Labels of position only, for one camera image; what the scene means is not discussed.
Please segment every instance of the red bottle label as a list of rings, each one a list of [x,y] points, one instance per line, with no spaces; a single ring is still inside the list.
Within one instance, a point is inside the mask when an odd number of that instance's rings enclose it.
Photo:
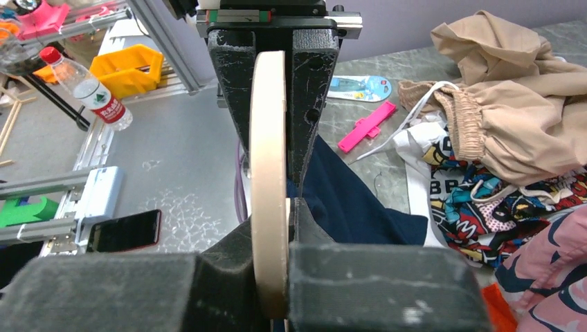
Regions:
[[[126,110],[125,105],[123,105],[122,102],[116,99],[112,94],[110,95],[110,101],[108,101],[105,106],[100,107],[99,109],[92,109],[92,111],[106,123],[115,123],[120,120]]]

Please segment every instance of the bottle label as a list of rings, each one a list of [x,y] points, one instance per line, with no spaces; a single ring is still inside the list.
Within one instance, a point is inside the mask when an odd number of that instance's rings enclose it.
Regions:
[[[115,123],[125,114],[126,107],[102,83],[91,95],[79,101],[106,123]]]

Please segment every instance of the red bottle cap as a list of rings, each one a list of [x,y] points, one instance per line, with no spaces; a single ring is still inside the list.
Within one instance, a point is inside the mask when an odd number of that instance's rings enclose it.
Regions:
[[[52,46],[43,48],[39,53],[39,56],[47,64],[54,64],[61,60],[61,53],[55,47]]]

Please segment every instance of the beige curved object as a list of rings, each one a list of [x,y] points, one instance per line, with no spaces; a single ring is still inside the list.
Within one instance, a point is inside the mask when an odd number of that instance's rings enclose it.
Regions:
[[[257,292],[268,318],[287,314],[286,109],[285,53],[261,52],[251,92],[251,236]]]

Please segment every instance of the gray floor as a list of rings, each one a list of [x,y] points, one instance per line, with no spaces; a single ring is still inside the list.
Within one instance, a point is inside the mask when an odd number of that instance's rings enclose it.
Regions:
[[[55,90],[72,107],[78,109],[78,101],[59,86]],[[85,138],[86,133],[79,130],[72,119],[43,95],[32,95],[37,99],[22,106],[6,148],[0,156],[0,161],[15,162],[13,165],[0,167],[1,180],[18,181],[71,171]],[[0,109],[0,113],[0,127],[3,127],[10,107]],[[84,114],[86,117],[91,115],[90,112]],[[49,194],[47,197],[59,201],[61,194]]]

